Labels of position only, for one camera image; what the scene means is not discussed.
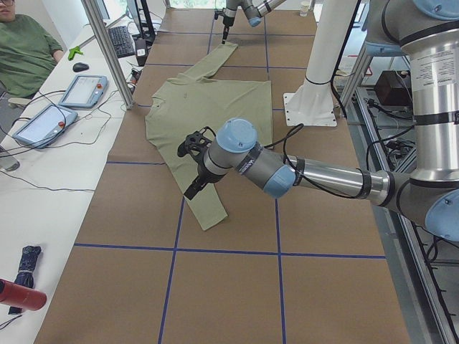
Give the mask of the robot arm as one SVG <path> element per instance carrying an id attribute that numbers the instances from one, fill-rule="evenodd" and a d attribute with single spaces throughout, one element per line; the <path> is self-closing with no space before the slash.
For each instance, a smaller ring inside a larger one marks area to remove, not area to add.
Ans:
<path id="1" fill-rule="evenodd" d="M 259 5 L 255 6 L 251 0 L 226 0 L 223 9 L 214 11 L 214 19 L 217 20 L 220 16 L 223 18 L 223 34 L 222 44 L 226 44 L 230 28 L 234 25 L 237 10 L 240 7 L 248 23 L 251 27 L 256 27 L 261 18 L 272 12 L 276 7 L 284 3 L 285 0 L 264 0 Z"/>
<path id="2" fill-rule="evenodd" d="M 370 32 L 394 42 L 410 57 L 417 166 L 411 173 L 366 171 L 274 153 L 257 142 L 253 125 L 228 120 L 214 140 L 195 135 L 178 152 L 198 149 L 198 175 L 186 190 L 193 198 L 235 169 L 272 197 L 294 186 L 316 188 L 388 208 L 437 237 L 458 240 L 458 3 L 374 3 Z"/>

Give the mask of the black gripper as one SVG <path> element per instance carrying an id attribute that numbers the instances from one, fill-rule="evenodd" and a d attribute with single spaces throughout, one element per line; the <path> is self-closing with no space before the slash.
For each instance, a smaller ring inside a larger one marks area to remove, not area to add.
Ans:
<path id="1" fill-rule="evenodd" d="M 193 199 L 207 184 L 219 181 L 219 176 L 212 173 L 203 163 L 197 166 L 197 173 L 197 177 L 184 192 L 187 199 Z"/>
<path id="2" fill-rule="evenodd" d="M 222 44 L 226 44 L 227 37 L 229 34 L 229 27 L 233 26 L 235 22 L 235 9 L 230 7 L 225 7 L 222 10 L 223 13 L 223 24 L 224 29 L 222 33 Z"/>

